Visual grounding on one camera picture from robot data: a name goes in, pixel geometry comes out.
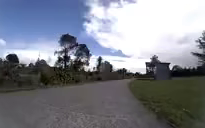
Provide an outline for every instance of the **house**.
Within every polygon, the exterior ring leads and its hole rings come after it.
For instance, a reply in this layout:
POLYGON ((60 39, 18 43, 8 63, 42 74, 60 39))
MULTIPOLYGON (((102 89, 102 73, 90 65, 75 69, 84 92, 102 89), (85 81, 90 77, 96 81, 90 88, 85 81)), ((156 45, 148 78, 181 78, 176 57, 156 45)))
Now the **house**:
POLYGON ((169 68, 170 63, 151 63, 146 62, 146 74, 153 76, 156 80, 168 80, 171 79, 171 73, 169 68))
POLYGON ((101 72, 110 72, 111 71, 111 64, 108 61, 101 63, 100 71, 101 72))

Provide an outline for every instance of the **bush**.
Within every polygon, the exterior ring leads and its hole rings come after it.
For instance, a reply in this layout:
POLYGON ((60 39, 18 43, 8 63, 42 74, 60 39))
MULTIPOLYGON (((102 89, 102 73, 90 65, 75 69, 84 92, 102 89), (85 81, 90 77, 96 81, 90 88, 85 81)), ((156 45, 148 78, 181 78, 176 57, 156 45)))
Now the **bush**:
POLYGON ((48 85, 50 83, 50 78, 45 74, 45 73, 41 73, 40 75, 40 81, 41 83, 43 83, 44 85, 48 85))
POLYGON ((101 77, 97 77, 97 81, 101 81, 102 80, 102 78, 101 77))

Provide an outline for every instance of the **sky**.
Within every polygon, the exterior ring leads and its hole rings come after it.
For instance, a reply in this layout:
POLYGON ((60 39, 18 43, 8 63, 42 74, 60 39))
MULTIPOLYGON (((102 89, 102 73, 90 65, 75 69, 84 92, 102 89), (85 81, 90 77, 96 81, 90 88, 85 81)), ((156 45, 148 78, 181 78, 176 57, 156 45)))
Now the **sky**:
POLYGON ((0 0, 0 57, 53 65, 69 33, 115 68, 145 72, 145 62, 196 66, 195 40, 205 30, 205 0, 0 0))

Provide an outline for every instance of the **cloud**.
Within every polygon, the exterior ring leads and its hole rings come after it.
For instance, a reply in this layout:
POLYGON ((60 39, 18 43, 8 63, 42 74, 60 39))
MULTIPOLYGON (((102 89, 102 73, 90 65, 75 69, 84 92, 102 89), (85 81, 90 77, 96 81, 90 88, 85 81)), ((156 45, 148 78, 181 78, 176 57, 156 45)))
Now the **cloud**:
MULTIPOLYGON (((97 58, 99 56, 93 55, 90 59, 90 68, 96 67, 97 58)), ((145 73, 145 61, 149 59, 138 59, 134 57, 120 57, 120 56, 110 56, 110 55, 101 55, 103 61, 109 61, 114 69, 126 68, 132 72, 142 72, 145 73)))
POLYGON ((172 64, 197 64, 191 52, 205 30, 205 0, 87 0, 86 6, 85 31, 101 46, 132 57, 156 54, 172 64))
POLYGON ((21 63, 34 63, 40 57, 54 65, 56 57, 54 51, 58 48, 56 41, 38 39, 34 42, 15 41, 6 42, 0 38, 0 57, 4 58, 9 53, 15 53, 20 59, 21 63))

